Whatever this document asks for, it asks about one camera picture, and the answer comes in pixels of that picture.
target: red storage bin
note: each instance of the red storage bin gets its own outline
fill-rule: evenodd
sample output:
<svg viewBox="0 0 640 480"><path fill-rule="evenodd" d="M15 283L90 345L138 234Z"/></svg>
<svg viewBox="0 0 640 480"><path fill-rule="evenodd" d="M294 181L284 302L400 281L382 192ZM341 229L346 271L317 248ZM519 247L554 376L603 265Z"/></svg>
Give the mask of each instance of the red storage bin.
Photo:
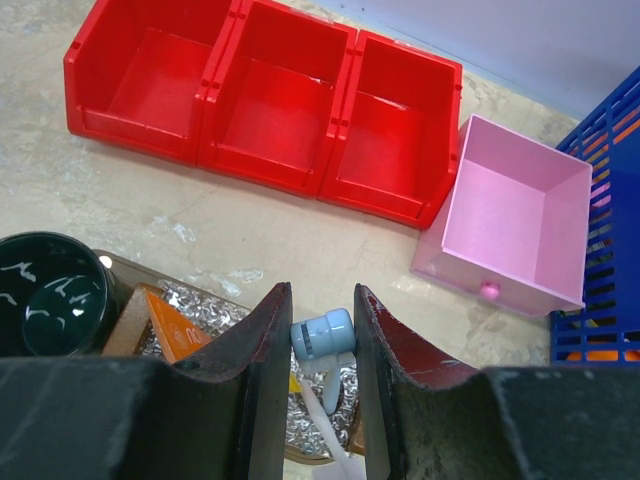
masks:
<svg viewBox="0 0 640 480"><path fill-rule="evenodd" d="M64 59L69 130L195 165L240 0L98 0Z"/></svg>
<svg viewBox="0 0 640 480"><path fill-rule="evenodd" d="M462 66L362 31L320 198L427 228L458 168Z"/></svg>
<svg viewBox="0 0 640 480"><path fill-rule="evenodd" d="M244 4L207 95L198 165L317 196L356 36L269 0Z"/></svg>

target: pink box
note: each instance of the pink box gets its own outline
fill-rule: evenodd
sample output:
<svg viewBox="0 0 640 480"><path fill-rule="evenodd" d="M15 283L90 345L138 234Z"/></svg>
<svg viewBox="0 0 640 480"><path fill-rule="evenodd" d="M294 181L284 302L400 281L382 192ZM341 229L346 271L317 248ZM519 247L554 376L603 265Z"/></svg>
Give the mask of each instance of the pink box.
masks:
<svg viewBox="0 0 640 480"><path fill-rule="evenodd" d="M525 315L584 307L592 167L472 115L411 271Z"/></svg>

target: blue basket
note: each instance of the blue basket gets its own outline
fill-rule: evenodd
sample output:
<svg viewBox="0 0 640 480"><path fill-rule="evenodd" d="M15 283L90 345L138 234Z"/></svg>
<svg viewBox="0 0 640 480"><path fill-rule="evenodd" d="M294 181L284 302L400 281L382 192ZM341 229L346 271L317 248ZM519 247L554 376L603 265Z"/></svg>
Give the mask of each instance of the blue basket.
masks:
<svg viewBox="0 0 640 480"><path fill-rule="evenodd" d="M551 315L552 363L640 366L638 127L640 68L558 145L593 165L593 186L586 308Z"/></svg>

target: crinkled foil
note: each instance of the crinkled foil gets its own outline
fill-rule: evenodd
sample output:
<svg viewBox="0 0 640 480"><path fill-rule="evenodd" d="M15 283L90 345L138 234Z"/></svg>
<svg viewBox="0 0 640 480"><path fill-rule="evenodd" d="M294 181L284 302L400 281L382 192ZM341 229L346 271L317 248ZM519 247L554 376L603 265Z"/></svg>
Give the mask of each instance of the crinkled foil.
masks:
<svg viewBox="0 0 640 480"><path fill-rule="evenodd" d="M246 317L250 311L213 294L193 290L182 284L162 280L158 286L164 290L163 298L167 303L212 337L221 335ZM141 355L162 357L162 349L152 330L143 339L138 352ZM305 379L309 382L315 394L321 398L324 374L303 374L293 354L291 371L298 380ZM339 407L329 418L338 440L346 448L358 399L358 378L355 366L343 368L341 379ZM297 393L289 394L285 442L307 455L330 456L322 435L311 421L302 395Z"/></svg>

